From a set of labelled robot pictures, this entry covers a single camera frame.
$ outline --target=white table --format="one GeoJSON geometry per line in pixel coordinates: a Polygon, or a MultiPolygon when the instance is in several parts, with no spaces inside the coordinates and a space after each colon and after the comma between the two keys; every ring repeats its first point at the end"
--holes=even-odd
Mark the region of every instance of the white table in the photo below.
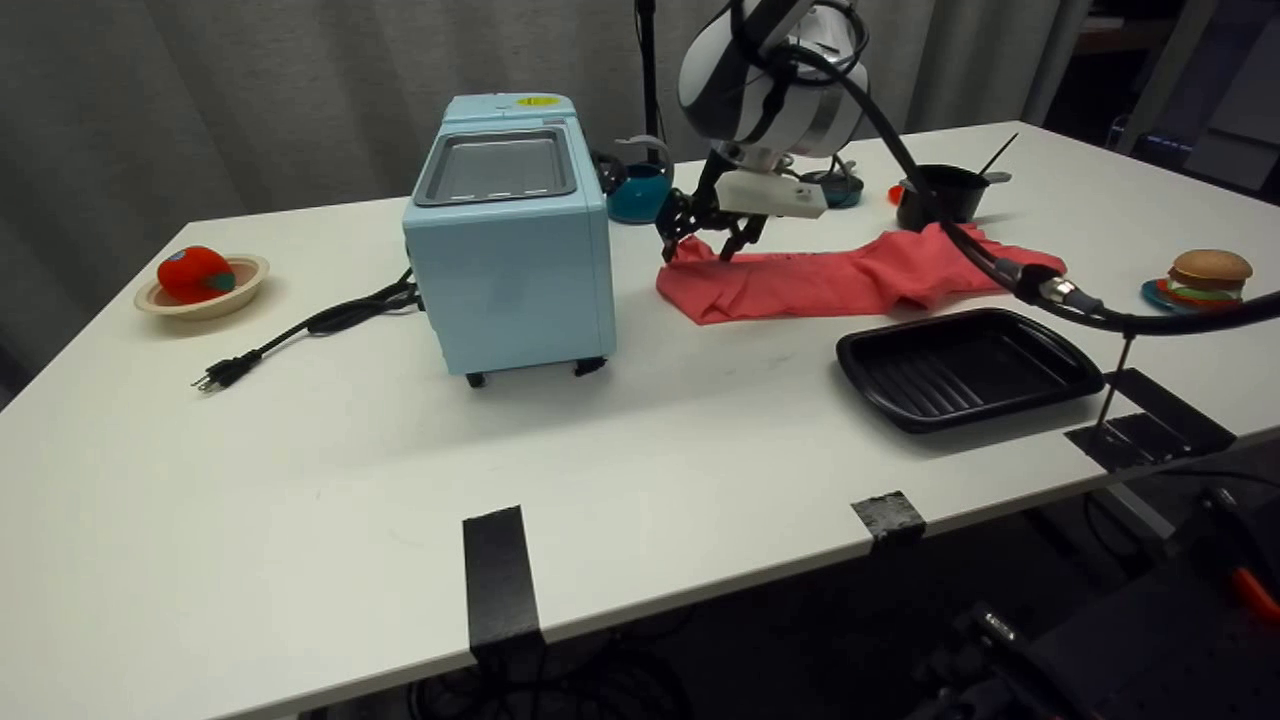
{"type": "MultiPolygon", "coordinates": [[[[908,143],[975,167],[1015,129],[1000,163],[1015,179],[980,211],[993,238],[1064,256],[1124,310],[1146,311],[1139,283],[1198,246],[1248,256],[1251,292],[1280,286],[1280,209],[1020,123],[908,143]]],[[[901,173],[878,141],[845,156],[861,206],[771,220],[749,250],[850,249],[892,228],[883,193],[901,173]]],[[[850,503],[872,496],[902,491],[937,533],[1125,477],[1062,437],[1101,396],[933,437],[888,425],[833,345],[918,313],[694,325],[654,291],[652,228],[611,229],[618,351],[593,375],[545,366],[474,391],[412,315],[300,340],[220,395],[187,387],[394,279],[403,205],[187,225],[156,261],[196,243],[256,252],[273,268],[262,295],[224,320],[161,324],[132,307],[152,263],[0,415],[0,715],[266,717],[470,664],[461,523],[512,505],[554,641],[860,556],[850,503]]],[[[1120,350],[1007,296],[947,310],[984,305],[1103,368],[1120,350]]],[[[1280,418],[1277,340],[1280,324],[1139,340],[1130,360],[1245,442],[1280,418]]],[[[1117,397],[1112,413],[1132,411],[1117,397]]]]}

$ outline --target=blue plate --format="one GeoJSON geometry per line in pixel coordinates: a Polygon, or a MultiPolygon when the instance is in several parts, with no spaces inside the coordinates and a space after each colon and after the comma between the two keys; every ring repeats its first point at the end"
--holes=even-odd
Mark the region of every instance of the blue plate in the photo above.
{"type": "Polygon", "coordinates": [[[1142,299],[1151,302],[1156,307],[1166,313],[1174,313],[1176,315],[1194,315],[1198,313],[1194,307],[1184,307],[1176,302],[1165,297],[1165,293],[1160,292],[1160,286],[1156,284],[1157,281],[1147,281],[1142,283],[1142,299]]]}

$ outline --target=red ball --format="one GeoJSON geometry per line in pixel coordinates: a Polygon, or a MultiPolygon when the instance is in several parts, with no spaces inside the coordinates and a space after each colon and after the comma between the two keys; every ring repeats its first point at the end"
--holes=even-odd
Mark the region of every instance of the red ball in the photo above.
{"type": "Polygon", "coordinates": [[[236,290],[236,273],[227,259],[201,245],[179,250],[160,263],[156,279],[165,292],[184,305],[236,290]]]}

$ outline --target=black tape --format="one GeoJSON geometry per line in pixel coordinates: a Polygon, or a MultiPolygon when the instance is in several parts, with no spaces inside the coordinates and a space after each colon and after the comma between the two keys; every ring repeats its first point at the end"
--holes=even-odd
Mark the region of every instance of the black tape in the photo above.
{"type": "Polygon", "coordinates": [[[852,507],[872,534],[872,552],[911,544],[924,537],[924,518],[902,491],[868,497],[852,507]]]}
{"type": "Polygon", "coordinates": [[[534,574],[520,506],[463,520],[462,551],[472,655],[540,644],[534,574]]]}
{"type": "Polygon", "coordinates": [[[1066,437],[1107,471],[1212,455],[1235,443],[1235,434],[1137,368],[1106,379],[1143,413],[1108,419],[1101,428],[1076,428],[1066,437]]]}

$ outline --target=beige bowl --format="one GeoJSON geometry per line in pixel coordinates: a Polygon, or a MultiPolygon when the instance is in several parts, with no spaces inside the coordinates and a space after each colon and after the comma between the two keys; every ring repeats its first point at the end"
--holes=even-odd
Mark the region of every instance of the beige bowl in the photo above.
{"type": "Polygon", "coordinates": [[[257,255],[227,255],[227,264],[236,273],[236,290],[219,295],[204,302],[183,305],[160,287],[160,281],[152,279],[133,296],[133,305],[143,313],[168,315],[183,320],[210,320],[229,315],[248,305],[257,295],[257,288],[271,269],[265,258],[257,255]]]}

